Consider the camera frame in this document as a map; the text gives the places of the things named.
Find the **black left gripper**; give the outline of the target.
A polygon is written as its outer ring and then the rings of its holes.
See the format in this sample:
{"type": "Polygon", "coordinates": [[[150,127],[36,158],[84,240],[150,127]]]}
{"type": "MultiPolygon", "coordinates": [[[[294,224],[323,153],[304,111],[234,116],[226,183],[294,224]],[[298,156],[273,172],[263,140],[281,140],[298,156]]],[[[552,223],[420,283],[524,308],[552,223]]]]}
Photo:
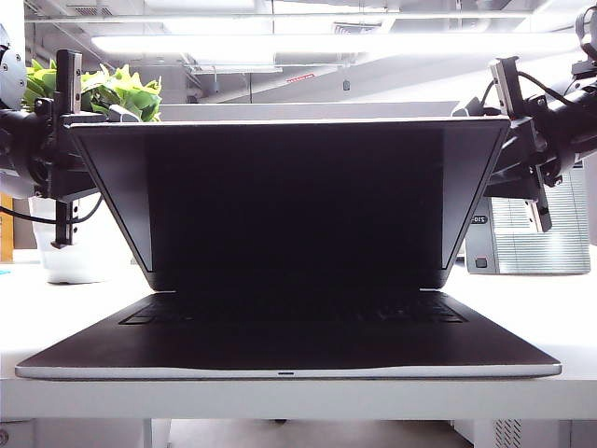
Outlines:
{"type": "Polygon", "coordinates": [[[70,49],[57,52],[49,137],[41,156],[48,170],[47,195],[55,201],[55,238],[51,243],[55,248],[64,248],[73,243],[74,199],[99,191],[64,133],[64,121],[69,118],[70,125],[140,121],[139,117],[120,105],[109,106],[107,114],[81,111],[81,67],[81,53],[70,49]]]}

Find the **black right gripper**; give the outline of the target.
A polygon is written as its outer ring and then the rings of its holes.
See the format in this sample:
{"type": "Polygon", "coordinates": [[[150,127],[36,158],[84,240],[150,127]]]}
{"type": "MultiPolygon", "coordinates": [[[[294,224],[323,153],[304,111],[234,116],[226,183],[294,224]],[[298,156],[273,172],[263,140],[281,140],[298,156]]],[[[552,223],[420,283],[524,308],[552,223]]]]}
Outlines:
{"type": "Polygon", "coordinates": [[[486,197],[523,199],[528,218],[538,232],[549,231],[552,221],[544,183],[544,167],[557,157],[553,143],[535,128],[534,118],[521,94],[515,57],[498,58],[490,64],[502,111],[482,105],[473,97],[458,103],[451,121],[458,123],[509,124],[507,139],[484,191],[486,197]]]}

